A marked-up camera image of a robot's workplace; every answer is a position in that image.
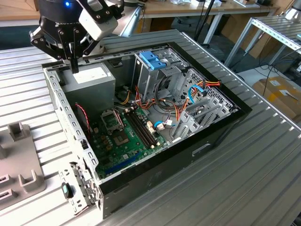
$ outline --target desk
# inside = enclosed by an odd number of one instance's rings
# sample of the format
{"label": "desk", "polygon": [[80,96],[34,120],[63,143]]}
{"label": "desk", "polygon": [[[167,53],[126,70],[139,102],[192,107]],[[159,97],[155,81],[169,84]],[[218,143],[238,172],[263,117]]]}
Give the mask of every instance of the desk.
{"label": "desk", "polygon": [[[177,30],[108,37],[101,44],[114,52],[166,41],[175,41],[253,110],[220,146],[101,225],[289,226],[301,210],[298,126]],[[95,206],[75,218],[60,188],[57,171],[73,161],[73,154],[41,68],[51,60],[35,47],[0,51],[0,129],[14,121],[30,125],[47,184],[43,192],[1,210],[2,225],[94,226],[100,222]]]}
{"label": "desk", "polygon": [[[244,14],[244,13],[269,13],[272,16],[278,7],[261,6],[260,8],[245,8],[232,0],[222,3],[220,7],[212,8],[209,15],[214,15],[214,20],[208,31],[204,43],[209,43],[222,15],[225,14]],[[149,0],[145,3],[145,19],[147,18],[162,18],[176,16],[199,16],[202,7],[195,7],[191,4],[178,6],[172,4],[168,0],[158,2]],[[39,13],[18,8],[0,6],[0,27],[4,26],[22,26],[22,25],[38,25]]]}

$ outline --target red wire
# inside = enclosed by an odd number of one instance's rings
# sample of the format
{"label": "red wire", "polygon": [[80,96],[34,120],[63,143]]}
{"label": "red wire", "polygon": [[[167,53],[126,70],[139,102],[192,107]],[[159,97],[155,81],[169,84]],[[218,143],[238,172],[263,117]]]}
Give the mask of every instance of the red wire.
{"label": "red wire", "polygon": [[87,127],[88,127],[88,134],[89,134],[89,137],[90,137],[90,124],[89,124],[89,120],[88,120],[88,116],[86,114],[86,111],[79,104],[75,104],[75,106],[79,107],[82,110],[82,112],[84,113],[84,115],[85,115],[86,122],[87,122]]}

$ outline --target silver metal frame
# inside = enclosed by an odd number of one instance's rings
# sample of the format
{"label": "silver metal frame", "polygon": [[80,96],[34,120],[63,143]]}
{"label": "silver metal frame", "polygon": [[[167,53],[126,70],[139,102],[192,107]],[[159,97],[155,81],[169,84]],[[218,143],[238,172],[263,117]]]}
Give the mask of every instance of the silver metal frame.
{"label": "silver metal frame", "polygon": [[276,60],[276,58],[280,55],[285,46],[301,54],[301,41],[296,38],[297,34],[301,33],[300,23],[294,23],[292,21],[289,21],[283,16],[256,17],[251,18],[247,23],[246,27],[244,28],[243,32],[241,33],[239,39],[237,40],[236,44],[234,45],[232,51],[230,52],[225,62],[226,66],[229,66],[232,62],[233,57],[236,55],[239,47],[245,40],[245,37],[249,33],[252,25],[258,27],[260,30],[251,40],[250,45],[246,49],[246,52],[250,50],[250,48],[255,44],[257,39],[261,36],[262,32],[265,32],[284,44],[284,46],[277,52],[277,54],[270,63],[273,63]]}

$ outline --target aluminum table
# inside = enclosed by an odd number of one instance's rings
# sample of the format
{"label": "aluminum table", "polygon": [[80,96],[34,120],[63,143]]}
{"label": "aluminum table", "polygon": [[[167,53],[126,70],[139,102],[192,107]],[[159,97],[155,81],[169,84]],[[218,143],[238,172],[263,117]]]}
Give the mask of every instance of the aluminum table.
{"label": "aluminum table", "polygon": [[253,111],[216,149],[103,222],[92,207],[78,217],[60,188],[72,161],[36,48],[0,52],[0,129],[29,124],[46,190],[0,211],[1,225],[224,226],[290,225],[301,211],[301,129],[186,34],[177,30],[102,41],[108,51],[175,41]]}
{"label": "aluminum table", "polygon": [[252,25],[259,28],[259,30],[255,34],[254,38],[251,40],[249,46],[246,49],[246,52],[248,52],[250,48],[252,48],[252,46],[256,43],[261,34],[265,32],[271,37],[277,39],[279,42],[283,43],[283,46],[270,61],[270,65],[277,59],[277,57],[284,50],[285,47],[289,47],[292,50],[295,50],[296,52],[301,54],[301,41],[298,40],[296,37],[297,34],[301,34],[301,21],[294,23],[292,21],[287,20],[283,16],[255,17],[249,20],[245,29],[241,33],[239,39],[237,40],[235,46],[233,47],[225,62],[226,66],[230,65],[233,57],[237,53],[239,47],[241,46],[241,43],[244,41]]}

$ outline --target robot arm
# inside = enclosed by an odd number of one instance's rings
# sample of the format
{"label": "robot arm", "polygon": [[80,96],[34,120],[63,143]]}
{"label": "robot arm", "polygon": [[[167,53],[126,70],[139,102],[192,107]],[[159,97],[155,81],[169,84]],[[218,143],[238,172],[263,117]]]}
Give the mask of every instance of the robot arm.
{"label": "robot arm", "polygon": [[30,32],[32,45],[77,73],[78,60],[118,26],[124,0],[120,6],[108,6],[105,0],[39,0],[39,9],[40,26]]}

